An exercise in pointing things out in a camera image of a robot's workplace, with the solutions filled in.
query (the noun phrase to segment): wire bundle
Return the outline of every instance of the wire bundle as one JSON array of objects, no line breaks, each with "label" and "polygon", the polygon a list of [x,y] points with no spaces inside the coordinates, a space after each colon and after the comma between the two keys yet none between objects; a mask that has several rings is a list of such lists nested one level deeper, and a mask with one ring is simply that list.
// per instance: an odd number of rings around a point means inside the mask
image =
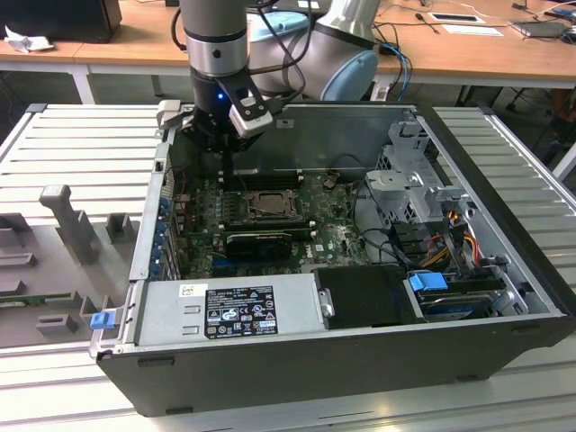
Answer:
[{"label": "wire bundle", "polygon": [[474,265],[480,267],[480,247],[478,246],[476,238],[474,238],[468,231],[465,231],[464,240],[470,244],[470,248],[472,249],[472,261],[474,262]]},{"label": "wire bundle", "polygon": [[[390,25],[392,27],[392,30],[394,31],[395,46],[386,40],[382,31],[380,30],[380,27],[384,25]],[[406,92],[406,89],[408,88],[410,80],[412,79],[412,69],[413,69],[412,61],[406,54],[402,52],[400,46],[400,40],[398,38],[398,31],[396,30],[396,26],[394,24],[392,24],[391,22],[377,22],[374,24],[373,27],[380,35],[380,39],[376,38],[376,40],[381,44],[381,46],[393,52],[398,61],[400,62],[400,72],[398,73],[396,79],[390,86],[389,92],[391,92],[392,90],[394,90],[394,88],[396,88],[396,86],[400,82],[401,77],[404,76],[402,82],[402,89],[400,90],[400,93],[398,94],[398,97],[396,99],[397,101],[401,101],[402,97],[404,96],[404,93]]]}]

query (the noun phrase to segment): black cable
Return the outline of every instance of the black cable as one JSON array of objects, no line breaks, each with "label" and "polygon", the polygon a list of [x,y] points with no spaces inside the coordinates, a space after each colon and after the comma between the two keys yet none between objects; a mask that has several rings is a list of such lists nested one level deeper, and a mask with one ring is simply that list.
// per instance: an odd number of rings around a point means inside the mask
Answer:
[{"label": "black cable", "polygon": [[[384,25],[390,25],[392,27],[392,29],[394,30],[394,40],[396,43],[396,47],[398,48],[398,52],[401,54],[402,53],[402,49],[400,46],[400,40],[398,38],[398,31],[396,30],[396,27],[394,27],[393,24],[390,24],[389,22],[376,22],[374,24],[374,28],[376,29],[376,31],[378,32],[378,34],[380,34],[380,37],[382,38],[382,40],[379,40],[383,43],[386,43],[386,38],[384,37],[382,31],[380,30],[380,27],[383,27]],[[398,58],[398,61],[400,62],[400,71],[398,72],[398,75],[396,76],[396,79],[394,79],[394,81],[392,82],[390,88],[388,89],[388,94],[390,94],[392,92],[392,90],[394,90],[394,88],[396,88],[396,86],[398,85],[398,83],[400,82],[400,78],[402,77],[402,75],[404,74],[404,62],[402,61],[401,58]]]},{"label": "black cable", "polygon": [[[263,16],[264,12],[262,11],[262,8],[258,7],[258,11],[260,12],[260,16]],[[268,74],[271,72],[279,72],[281,70],[291,68],[292,66],[296,66],[298,63],[300,63],[302,61],[302,59],[304,58],[304,56],[308,53],[308,49],[310,48],[310,43],[312,40],[312,31],[314,30],[313,18],[314,18],[314,16],[312,14],[312,1],[308,0],[308,34],[306,37],[306,43],[304,44],[304,48],[303,48],[300,56],[298,56],[297,58],[293,58],[292,55],[290,55],[290,59],[292,59],[292,60],[289,61],[288,63],[283,63],[282,65],[266,66],[266,67],[259,67],[257,69],[252,69],[252,70],[250,70],[250,75],[261,75],[261,74]],[[266,27],[268,27],[269,22],[267,22],[267,20],[265,20],[265,24],[266,24]],[[278,34],[275,32],[275,30],[273,28],[271,28],[271,26],[268,27],[268,30],[272,33],[272,35],[274,36],[274,38],[277,41],[280,41],[280,46],[283,47],[283,51],[287,52],[288,49],[284,46],[284,43],[282,42],[282,40],[280,39]]]},{"label": "black cable", "polygon": [[366,170],[368,169],[368,168],[366,168],[366,165],[364,165],[364,164],[362,163],[362,161],[361,161],[358,157],[354,156],[352,153],[342,153],[342,154],[334,157],[334,159],[332,159],[332,162],[330,162],[330,165],[328,165],[328,169],[334,169],[334,168],[335,168],[334,165],[335,165],[341,158],[351,158],[351,159],[355,160],[355,161],[358,163],[358,165],[359,165],[360,167],[362,167],[363,169],[366,169]]},{"label": "black cable", "polygon": [[402,89],[400,94],[398,94],[398,99],[401,99],[404,96],[404,92],[406,90],[408,90],[408,86],[410,85],[410,80],[412,79],[412,71],[414,70],[414,67],[412,66],[412,60],[410,60],[410,58],[408,56],[406,56],[405,54],[402,54],[402,56],[404,56],[406,61],[408,61],[408,80],[406,81],[406,86]]},{"label": "black cable", "polygon": [[267,7],[270,7],[270,6],[274,6],[279,1],[280,0],[269,0],[268,2],[259,2],[259,3],[252,5],[252,6],[249,6],[249,7],[253,8],[253,9],[265,9]]},{"label": "black cable", "polygon": [[172,35],[172,42],[178,47],[178,49],[181,51],[186,51],[186,46],[183,43],[180,43],[180,40],[178,40],[178,36],[176,35],[176,23],[178,22],[178,18],[180,17],[181,13],[182,11],[180,8],[178,8],[172,17],[172,23],[170,24],[170,34]]},{"label": "black cable", "polygon": [[[275,32],[274,28],[272,27],[272,24],[270,24],[270,22],[266,18],[266,14],[262,11],[262,9],[258,9],[258,14],[260,15],[260,18],[262,18],[262,21],[264,22],[265,26],[268,28],[268,30],[272,33],[272,35],[274,36],[274,38],[278,42],[278,45],[280,45],[280,48],[282,49],[282,51],[284,51],[284,54],[286,54],[286,56],[290,60],[289,63],[293,63],[294,58],[292,56],[292,53],[286,48],[286,46],[282,42],[282,39],[280,39],[280,36],[278,36],[278,33]],[[281,100],[283,101],[284,104],[288,104],[289,102],[293,101],[296,97],[298,97],[299,95],[304,93],[304,89],[306,88],[306,77],[302,73],[300,66],[298,66],[298,63],[294,63],[294,67],[296,68],[296,73],[298,74],[298,77],[301,80],[301,86],[298,90],[296,90],[290,96],[287,96],[285,98],[281,98]]]}]

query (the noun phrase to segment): yellow wire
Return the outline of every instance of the yellow wire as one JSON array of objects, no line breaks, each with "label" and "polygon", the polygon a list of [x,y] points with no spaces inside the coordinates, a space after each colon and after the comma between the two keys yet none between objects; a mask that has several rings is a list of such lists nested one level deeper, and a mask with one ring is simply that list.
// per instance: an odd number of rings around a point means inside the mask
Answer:
[{"label": "yellow wire", "polygon": [[437,261],[439,261],[440,259],[445,257],[447,254],[448,254],[448,248],[445,247],[444,249],[442,249],[442,251],[440,253],[438,253],[435,256],[432,256],[426,263],[424,263],[423,267],[428,267],[428,266],[433,265],[434,263],[436,263]]}]

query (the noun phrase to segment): metal slatted platform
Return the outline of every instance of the metal slatted platform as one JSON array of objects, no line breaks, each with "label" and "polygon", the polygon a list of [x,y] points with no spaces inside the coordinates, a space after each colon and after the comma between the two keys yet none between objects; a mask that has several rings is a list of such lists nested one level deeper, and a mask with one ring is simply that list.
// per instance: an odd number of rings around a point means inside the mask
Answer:
[{"label": "metal slatted platform", "polygon": [[[436,108],[526,231],[576,288],[576,202],[494,115],[478,108]],[[439,159],[450,180],[459,184],[447,161]]]},{"label": "metal slatted platform", "polygon": [[91,222],[144,209],[156,146],[155,105],[48,105],[26,113],[0,148],[0,212],[55,223],[38,202],[45,185],[69,185]]}]

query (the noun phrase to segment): warning label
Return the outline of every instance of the warning label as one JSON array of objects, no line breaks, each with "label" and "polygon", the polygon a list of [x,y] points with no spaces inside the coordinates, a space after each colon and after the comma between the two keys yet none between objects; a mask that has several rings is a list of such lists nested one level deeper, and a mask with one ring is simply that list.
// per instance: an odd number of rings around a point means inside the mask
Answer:
[{"label": "warning label", "polygon": [[278,321],[272,286],[206,291],[208,339],[275,335]]}]

